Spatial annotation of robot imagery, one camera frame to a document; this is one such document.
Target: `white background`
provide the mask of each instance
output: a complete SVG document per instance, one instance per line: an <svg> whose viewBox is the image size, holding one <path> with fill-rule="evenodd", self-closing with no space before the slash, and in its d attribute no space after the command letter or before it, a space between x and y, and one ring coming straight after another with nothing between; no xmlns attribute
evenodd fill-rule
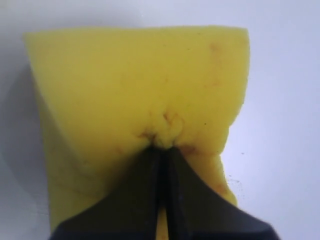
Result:
<svg viewBox="0 0 320 240"><path fill-rule="evenodd" d="M23 32L73 26L246 27L245 104L223 161L239 206L284 240L320 238L320 2L0 0L0 240L49 236L44 156Z"/></svg>

